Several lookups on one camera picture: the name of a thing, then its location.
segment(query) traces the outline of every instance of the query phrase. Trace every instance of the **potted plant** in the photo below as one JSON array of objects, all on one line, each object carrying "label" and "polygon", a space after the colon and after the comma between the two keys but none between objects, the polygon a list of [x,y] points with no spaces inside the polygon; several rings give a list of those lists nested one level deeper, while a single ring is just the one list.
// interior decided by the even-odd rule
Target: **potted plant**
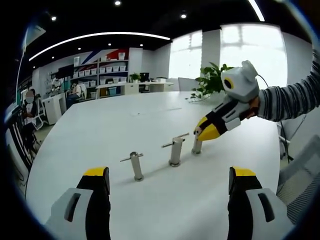
[{"label": "potted plant", "polygon": [[133,81],[133,83],[137,84],[140,80],[141,76],[138,73],[133,73],[130,75],[130,79]]},{"label": "potted plant", "polygon": [[212,97],[215,98],[214,93],[219,94],[221,91],[225,92],[221,81],[221,73],[233,69],[233,67],[228,67],[226,64],[223,64],[223,66],[219,68],[212,62],[210,62],[210,64],[211,66],[200,69],[201,76],[195,79],[199,82],[199,87],[192,89],[192,91],[195,92],[191,94],[191,99],[211,99]]}]

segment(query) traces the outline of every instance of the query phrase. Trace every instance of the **black ceiling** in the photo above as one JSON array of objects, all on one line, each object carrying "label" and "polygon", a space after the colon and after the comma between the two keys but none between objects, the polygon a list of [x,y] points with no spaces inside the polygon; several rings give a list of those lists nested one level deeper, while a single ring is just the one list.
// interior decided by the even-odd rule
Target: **black ceiling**
[{"label": "black ceiling", "polygon": [[[34,18],[34,23],[44,28],[46,33],[27,47],[23,69],[32,70],[33,66],[40,67],[79,52],[139,47],[140,44],[143,44],[144,49],[155,50],[169,43],[167,40],[143,36],[95,36],[62,44],[28,62],[30,57],[49,46],[86,34],[138,32],[174,39],[196,30],[219,29],[222,24],[260,22],[248,0],[121,0],[121,2],[121,6],[116,7],[114,0],[53,1],[51,6]],[[284,5],[274,0],[256,0],[256,2],[266,23],[278,25],[283,32],[309,40]],[[187,14],[186,19],[180,18],[182,12]],[[55,22],[51,21],[51,16],[57,17]]]}]

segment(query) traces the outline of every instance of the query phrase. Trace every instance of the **blue wall stripe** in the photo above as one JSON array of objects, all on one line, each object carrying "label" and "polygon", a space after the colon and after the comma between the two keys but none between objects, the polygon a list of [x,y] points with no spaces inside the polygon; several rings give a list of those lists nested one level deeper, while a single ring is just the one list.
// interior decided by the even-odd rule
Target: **blue wall stripe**
[{"label": "blue wall stripe", "polygon": [[97,55],[101,50],[95,50],[92,51],[89,56],[86,57],[86,59],[81,64],[86,64],[91,58],[93,58],[95,55]]}]

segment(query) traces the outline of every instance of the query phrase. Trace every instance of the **white cabinet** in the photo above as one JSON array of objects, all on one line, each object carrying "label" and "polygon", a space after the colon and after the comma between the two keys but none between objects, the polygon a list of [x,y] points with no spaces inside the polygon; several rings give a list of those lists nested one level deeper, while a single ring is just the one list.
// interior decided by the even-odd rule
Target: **white cabinet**
[{"label": "white cabinet", "polygon": [[139,85],[136,83],[127,83],[124,85],[124,95],[132,95],[139,93]]},{"label": "white cabinet", "polygon": [[164,87],[164,92],[171,92],[174,90],[173,84],[165,84],[163,87]]}]

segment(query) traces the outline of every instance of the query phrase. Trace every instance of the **window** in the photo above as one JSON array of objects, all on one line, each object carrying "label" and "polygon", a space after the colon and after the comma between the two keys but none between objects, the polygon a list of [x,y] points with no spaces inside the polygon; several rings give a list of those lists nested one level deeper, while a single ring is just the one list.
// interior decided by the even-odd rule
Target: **window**
[{"label": "window", "polygon": [[[269,86],[287,85],[288,65],[285,43],[277,26],[231,24],[221,27],[220,65],[240,67],[249,60]],[[260,89],[267,86],[257,77]]]},{"label": "window", "polygon": [[169,78],[195,79],[200,77],[202,31],[196,31],[172,41]]}]

